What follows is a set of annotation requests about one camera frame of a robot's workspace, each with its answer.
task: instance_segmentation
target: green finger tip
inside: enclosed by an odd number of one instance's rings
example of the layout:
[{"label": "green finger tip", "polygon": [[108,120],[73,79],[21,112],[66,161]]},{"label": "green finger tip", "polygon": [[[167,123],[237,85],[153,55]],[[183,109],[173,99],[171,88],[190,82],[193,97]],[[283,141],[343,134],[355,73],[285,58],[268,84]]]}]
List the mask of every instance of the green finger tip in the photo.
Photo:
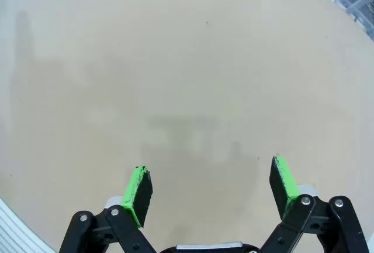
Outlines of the green finger tip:
[{"label": "green finger tip", "polygon": [[288,164],[284,157],[275,157],[275,164],[286,190],[286,194],[288,197],[288,205],[291,201],[295,200],[300,195],[299,187],[296,184],[296,181],[292,176],[291,170],[288,167]]},{"label": "green finger tip", "polygon": [[139,186],[144,178],[144,176],[147,176],[148,169],[145,166],[139,166],[136,167],[131,179],[130,183],[128,184],[126,191],[124,193],[123,199],[120,203],[120,205],[126,209],[128,212],[131,213],[133,216],[133,219],[135,223],[137,224],[137,227],[142,227],[142,223],[136,213],[136,207],[135,207],[135,200],[137,198],[137,194],[139,191]]}]

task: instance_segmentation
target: white striped object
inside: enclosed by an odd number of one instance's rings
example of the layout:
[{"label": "white striped object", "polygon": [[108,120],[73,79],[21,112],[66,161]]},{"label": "white striped object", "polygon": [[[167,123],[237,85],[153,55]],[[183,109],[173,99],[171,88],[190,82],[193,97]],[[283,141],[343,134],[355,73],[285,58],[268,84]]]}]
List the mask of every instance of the white striped object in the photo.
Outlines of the white striped object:
[{"label": "white striped object", "polygon": [[55,253],[0,197],[0,253]]}]

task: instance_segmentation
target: round table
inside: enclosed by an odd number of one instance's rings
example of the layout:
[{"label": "round table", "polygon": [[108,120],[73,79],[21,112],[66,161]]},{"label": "round table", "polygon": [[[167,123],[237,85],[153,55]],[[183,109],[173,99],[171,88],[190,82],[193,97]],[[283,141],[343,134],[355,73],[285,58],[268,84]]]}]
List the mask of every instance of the round table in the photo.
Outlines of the round table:
[{"label": "round table", "polygon": [[321,199],[348,196],[370,237],[374,44],[330,0],[6,2],[1,196],[54,249],[140,164],[157,251],[260,247],[274,155]]}]

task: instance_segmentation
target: metal pin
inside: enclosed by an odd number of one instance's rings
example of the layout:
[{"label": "metal pin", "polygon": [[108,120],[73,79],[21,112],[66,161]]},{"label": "metal pin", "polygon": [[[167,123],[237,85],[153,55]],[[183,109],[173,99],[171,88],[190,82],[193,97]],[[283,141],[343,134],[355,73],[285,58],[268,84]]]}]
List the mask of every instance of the metal pin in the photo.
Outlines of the metal pin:
[{"label": "metal pin", "polygon": [[336,205],[337,207],[343,207],[343,201],[342,201],[341,199],[337,199],[337,200],[335,201],[335,205]]},{"label": "metal pin", "polygon": [[84,222],[85,220],[87,220],[87,215],[86,214],[83,214],[79,219]]},{"label": "metal pin", "polygon": [[112,216],[115,216],[119,213],[119,211],[118,211],[118,209],[114,208],[110,213],[111,213]]},{"label": "metal pin", "polygon": [[302,204],[309,205],[310,204],[310,198],[308,196],[302,197]]}]

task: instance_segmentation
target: white plastic part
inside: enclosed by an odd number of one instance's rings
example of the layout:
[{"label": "white plastic part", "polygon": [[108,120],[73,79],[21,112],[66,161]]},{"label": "white plastic part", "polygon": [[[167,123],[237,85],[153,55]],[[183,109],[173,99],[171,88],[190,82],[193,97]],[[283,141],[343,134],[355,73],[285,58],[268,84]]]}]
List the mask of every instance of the white plastic part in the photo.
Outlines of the white plastic part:
[{"label": "white plastic part", "polygon": [[316,189],[310,185],[298,185],[299,192],[310,196],[318,196]]},{"label": "white plastic part", "polygon": [[0,198],[0,252],[55,253]]},{"label": "white plastic part", "polygon": [[219,244],[178,244],[175,248],[177,250],[210,250],[210,249],[225,249],[243,247],[241,241],[226,242]]},{"label": "white plastic part", "polygon": [[105,203],[105,207],[104,208],[110,208],[113,205],[119,205],[119,204],[121,204],[122,199],[123,199],[123,196],[112,196]]}]

